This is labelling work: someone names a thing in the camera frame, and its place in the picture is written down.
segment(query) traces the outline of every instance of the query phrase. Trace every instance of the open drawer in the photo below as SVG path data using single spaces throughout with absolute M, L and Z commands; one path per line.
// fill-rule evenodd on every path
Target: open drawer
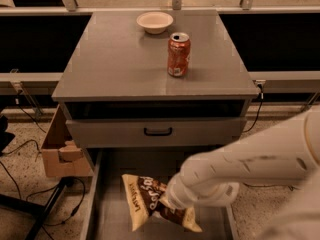
M 245 118 L 198 120 L 68 120 L 81 148 L 226 145 L 241 135 Z
M 144 175 L 167 183 L 186 158 L 184 152 L 107 151 L 99 154 L 92 180 L 87 217 L 82 240 L 231 240 L 238 239 L 231 207 L 195 207 L 197 223 L 202 233 L 184 230 L 179 225 L 151 217 L 135 232 L 122 174 Z

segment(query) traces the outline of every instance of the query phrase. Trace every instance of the white bowl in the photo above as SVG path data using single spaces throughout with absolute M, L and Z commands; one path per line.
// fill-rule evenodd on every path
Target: white bowl
M 164 12 L 147 12 L 137 18 L 137 23 L 149 34 L 161 34 L 172 22 L 171 15 Z

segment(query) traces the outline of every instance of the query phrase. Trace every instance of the brown box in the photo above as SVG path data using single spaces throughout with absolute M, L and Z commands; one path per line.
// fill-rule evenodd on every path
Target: brown box
M 66 127 L 66 118 L 58 106 L 41 147 L 47 177 L 92 176 L 88 160 L 77 148 Z

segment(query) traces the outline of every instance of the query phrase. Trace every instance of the can top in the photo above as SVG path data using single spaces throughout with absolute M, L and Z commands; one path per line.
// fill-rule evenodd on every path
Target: can top
M 175 32 L 170 35 L 170 39 L 175 42 L 183 43 L 189 40 L 189 36 L 183 32 Z

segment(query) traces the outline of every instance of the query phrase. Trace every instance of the drawer handle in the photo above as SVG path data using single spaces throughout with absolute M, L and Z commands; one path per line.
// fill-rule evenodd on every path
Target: drawer handle
M 156 136 L 169 136 L 172 134 L 172 127 L 164 130 L 160 129 L 148 129 L 144 128 L 144 135 L 146 136 L 151 136 L 151 137 L 156 137 Z

